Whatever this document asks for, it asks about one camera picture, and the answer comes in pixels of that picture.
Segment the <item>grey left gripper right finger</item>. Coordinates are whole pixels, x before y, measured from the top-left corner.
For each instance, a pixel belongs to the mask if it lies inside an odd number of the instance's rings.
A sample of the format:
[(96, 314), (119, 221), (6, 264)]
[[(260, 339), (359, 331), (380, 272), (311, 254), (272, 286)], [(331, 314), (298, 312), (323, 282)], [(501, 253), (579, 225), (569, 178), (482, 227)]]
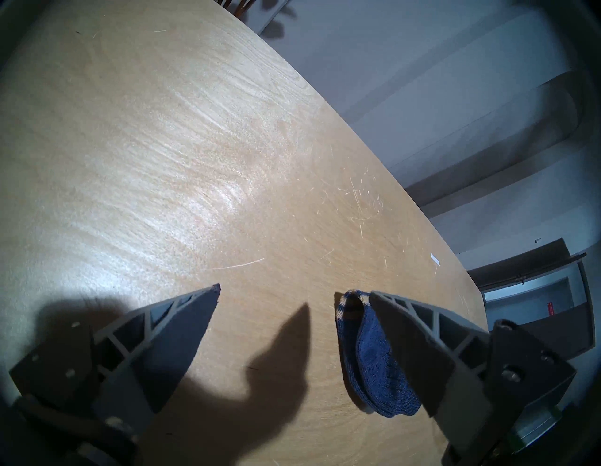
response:
[(576, 374), (510, 320), (488, 332), (435, 305), (369, 295), (392, 354), (448, 441), (442, 459), (510, 459), (558, 422)]

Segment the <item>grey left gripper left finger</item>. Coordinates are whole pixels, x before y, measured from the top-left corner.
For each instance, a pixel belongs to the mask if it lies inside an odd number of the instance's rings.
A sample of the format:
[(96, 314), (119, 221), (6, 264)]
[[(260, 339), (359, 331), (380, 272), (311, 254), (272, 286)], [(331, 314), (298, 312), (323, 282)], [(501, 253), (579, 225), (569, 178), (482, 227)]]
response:
[(42, 405), (146, 429), (187, 373), (218, 305), (219, 283), (123, 314), (93, 331), (68, 320), (9, 371)]

